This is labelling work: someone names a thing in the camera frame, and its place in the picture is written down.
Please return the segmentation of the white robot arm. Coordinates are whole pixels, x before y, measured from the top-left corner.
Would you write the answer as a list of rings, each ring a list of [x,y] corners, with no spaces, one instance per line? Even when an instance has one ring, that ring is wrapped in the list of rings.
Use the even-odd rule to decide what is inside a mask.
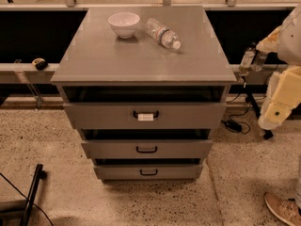
[[[282,73],[272,73],[258,119],[262,129],[273,130],[301,103],[301,4],[282,25],[261,40],[256,49],[267,54],[277,53],[278,59],[288,64]]]

